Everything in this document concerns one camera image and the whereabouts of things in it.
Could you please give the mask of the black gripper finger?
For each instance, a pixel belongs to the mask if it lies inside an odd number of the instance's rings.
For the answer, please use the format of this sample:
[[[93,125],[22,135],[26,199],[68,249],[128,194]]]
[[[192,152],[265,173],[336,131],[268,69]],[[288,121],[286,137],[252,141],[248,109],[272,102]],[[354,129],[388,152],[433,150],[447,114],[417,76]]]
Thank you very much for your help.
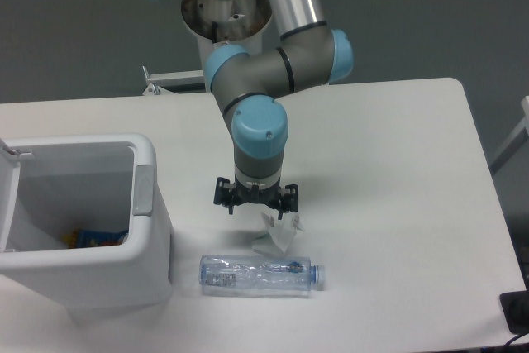
[[[286,185],[284,188],[277,186],[274,195],[269,201],[269,207],[278,212],[278,219],[282,219],[285,213],[298,211],[298,186],[296,184]]]
[[[223,177],[218,177],[215,184],[213,203],[228,209],[230,215],[236,206],[236,186]]]

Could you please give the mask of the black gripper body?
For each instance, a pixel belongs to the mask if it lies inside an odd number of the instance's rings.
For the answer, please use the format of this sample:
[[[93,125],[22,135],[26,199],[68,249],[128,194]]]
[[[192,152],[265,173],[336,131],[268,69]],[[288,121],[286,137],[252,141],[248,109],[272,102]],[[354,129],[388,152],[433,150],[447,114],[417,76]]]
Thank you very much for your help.
[[[268,188],[244,185],[240,181],[235,183],[235,196],[233,203],[238,206],[245,203],[278,206],[281,201],[279,182]]]

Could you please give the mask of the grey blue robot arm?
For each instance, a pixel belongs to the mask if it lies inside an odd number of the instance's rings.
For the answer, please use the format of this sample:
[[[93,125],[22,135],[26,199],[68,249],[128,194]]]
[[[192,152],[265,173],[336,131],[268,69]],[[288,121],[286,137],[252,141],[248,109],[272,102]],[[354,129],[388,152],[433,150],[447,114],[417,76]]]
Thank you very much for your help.
[[[298,186],[282,185],[288,117],[281,97],[346,77],[354,57],[319,0],[183,0],[201,52],[205,87],[231,136],[234,179],[219,178],[213,202],[298,210]]]

